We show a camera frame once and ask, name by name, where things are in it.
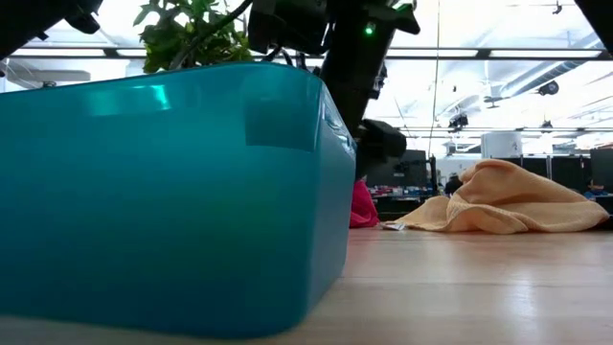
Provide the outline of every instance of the person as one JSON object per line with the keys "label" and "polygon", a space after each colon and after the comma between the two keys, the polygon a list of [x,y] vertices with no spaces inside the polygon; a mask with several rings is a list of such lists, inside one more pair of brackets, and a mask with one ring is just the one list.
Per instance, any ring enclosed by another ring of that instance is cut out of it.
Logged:
{"label": "person", "polygon": [[588,191],[585,192],[583,196],[587,197],[588,199],[592,201],[596,200],[596,196],[608,196],[609,195],[609,193],[604,190],[604,186],[595,185],[594,179],[592,178],[590,178],[589,181],[587,182],[587,189]]}
{"label": "person", "polygon": [[448,196],[452,196],[460,187],[462,187],[463,183],[460,181],[460,177],[456,172],[452,172],[449,175],[449,181],[444,185],[444,193]]}
{"label": "person", "polygon": [[371,198],[371,192],[366,186],[364,178],[353,184],[352,214],[350,228],[373,227],[379,223],[375,204]]}

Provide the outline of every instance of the peach towel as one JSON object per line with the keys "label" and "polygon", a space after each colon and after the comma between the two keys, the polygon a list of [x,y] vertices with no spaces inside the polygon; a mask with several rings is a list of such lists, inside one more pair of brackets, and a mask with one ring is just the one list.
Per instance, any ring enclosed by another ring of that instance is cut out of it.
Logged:
{"label": "peach towel", "polygon": [[513,234],[581,231],[609,218],[598,203],[513,163],[483,160],[460,179],[464,186],[451,198],[429,198],[394,223],[429,231]]}

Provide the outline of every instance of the plastic container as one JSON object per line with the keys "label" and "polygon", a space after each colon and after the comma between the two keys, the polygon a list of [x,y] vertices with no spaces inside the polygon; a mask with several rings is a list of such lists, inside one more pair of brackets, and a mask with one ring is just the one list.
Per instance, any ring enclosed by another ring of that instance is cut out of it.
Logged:
{"label": "plastic container", "polygon": [[226,64],[0,104],[0,314],[261,336],[341,273],[354,142],[306,72]]}

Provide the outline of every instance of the security camera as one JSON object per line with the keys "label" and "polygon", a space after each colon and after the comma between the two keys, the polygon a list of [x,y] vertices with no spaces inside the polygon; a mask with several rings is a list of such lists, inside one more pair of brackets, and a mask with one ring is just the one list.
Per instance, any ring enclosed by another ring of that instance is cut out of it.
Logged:
{"label": "security camera", "polygon": [[552,14],[559,14],[562,12],[562,5],[559,4],[559,0],[556,0],[556,9],[552,12]]}
{"label": "security camera", "polygon": [[468,116],[466,116],[466,114],[462,113],[459,115],[455,115],[453,117],[451,117],[451,119],[449,119],[449,126],[447,126],[448,128],[452,128],[452,130],[450,130],[449,132],[457,132],[460,131],[462,128],[468,126]]}
{"label": "security camera", "polygon": [[[552,125],[551,120],[550,121],[543,121],[543,123],[540,126],[541,128],[553,128],[554,125]],[[545,133],[551,133],[550,130],[541,130],[541,133],[545,134]]]}
{"label": "security camera", "polygon": [[555,80],[550,81],[538,88],[538,94],[541,96],[555,95],[559,91],[559,85]]}

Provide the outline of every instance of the wooden table surface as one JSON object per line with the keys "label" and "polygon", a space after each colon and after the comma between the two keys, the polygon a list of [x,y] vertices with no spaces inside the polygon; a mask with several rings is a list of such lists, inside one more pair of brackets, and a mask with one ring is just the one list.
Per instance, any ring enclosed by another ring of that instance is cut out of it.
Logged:
{"label": "wooden table surface", "polygon": [[[233,344],[0,317],[2,345]],[[613,233],[352,230],[343,278],[255,344],[613,344]]]}

